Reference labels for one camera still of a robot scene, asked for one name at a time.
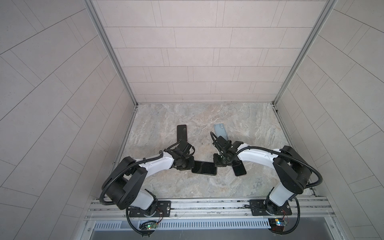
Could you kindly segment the purple phone black screen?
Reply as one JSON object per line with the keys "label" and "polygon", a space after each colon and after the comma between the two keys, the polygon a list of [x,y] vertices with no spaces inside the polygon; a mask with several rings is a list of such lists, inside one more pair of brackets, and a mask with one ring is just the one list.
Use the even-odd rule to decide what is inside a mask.
{"label": "purple phone black screen", "polygon": [[188,141],[187,125],[177,125],[177,141]]}

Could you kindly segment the light blue phone case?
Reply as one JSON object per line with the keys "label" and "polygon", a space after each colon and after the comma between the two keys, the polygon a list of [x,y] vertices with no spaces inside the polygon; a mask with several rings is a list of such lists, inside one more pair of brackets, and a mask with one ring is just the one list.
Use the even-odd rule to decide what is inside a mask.
{"label": "light blue phone case", "polygon": [[226,141],[228,140],[228,135],[223,123],[215,124],[214,131],[217,137],[223,137]]}

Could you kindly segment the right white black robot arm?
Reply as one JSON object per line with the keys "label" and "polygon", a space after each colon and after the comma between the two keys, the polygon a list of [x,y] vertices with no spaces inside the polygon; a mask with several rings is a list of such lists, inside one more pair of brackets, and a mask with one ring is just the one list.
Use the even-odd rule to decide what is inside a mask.
{"label": "right white black robot arm", "polygon": [[268,207],[281,207],[296,195],[303,193],[312,174],[310,166],[289,146],[281,150],[269,150],[250,146],[243,142],[231,142],[211,133],[218,153],[214,163],[218,167],[238,166],[243,162],[260,164],[274,169],[280,183],[274,187],[265,200]]}

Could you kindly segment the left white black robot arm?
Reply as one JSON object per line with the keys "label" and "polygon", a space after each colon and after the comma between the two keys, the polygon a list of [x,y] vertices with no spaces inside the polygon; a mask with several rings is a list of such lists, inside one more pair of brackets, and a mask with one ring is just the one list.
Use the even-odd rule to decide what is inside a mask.
{"label": "left white black robot arm", "polygon": [[103,183],[100,203],[104,206],[115,205],[120,210],[134,208],[147,216],[153,215],[158,199],[150,191],[142,190],[144,181],[164,170],[193,169],[194,153],[195,147],[185,140],[179,140],[153,157],[138,160],[123,158]]}

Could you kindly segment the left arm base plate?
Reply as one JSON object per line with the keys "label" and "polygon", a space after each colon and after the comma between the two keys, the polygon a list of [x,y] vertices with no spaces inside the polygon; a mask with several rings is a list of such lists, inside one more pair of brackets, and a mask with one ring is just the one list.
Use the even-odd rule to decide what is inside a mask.
{"label": "left arm base plate", "polygon": [[130,207],[129,217],[131,218],[169,217],[170,210],[171,210],[171,201],[154,201],[146,210],[143,210],[139,207]]}

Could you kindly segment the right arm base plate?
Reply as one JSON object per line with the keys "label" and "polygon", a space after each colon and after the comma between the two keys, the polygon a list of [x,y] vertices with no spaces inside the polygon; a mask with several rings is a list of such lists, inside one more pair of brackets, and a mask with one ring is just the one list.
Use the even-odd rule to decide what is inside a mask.
{"label": "right arm base plate", "polygon": [[283,216],[292,215],[292,209],[289,201],[286,201],[281,207],[270,203],[265,205],[265,200],[250,200],[249,208],[252,212],[252,216]]}

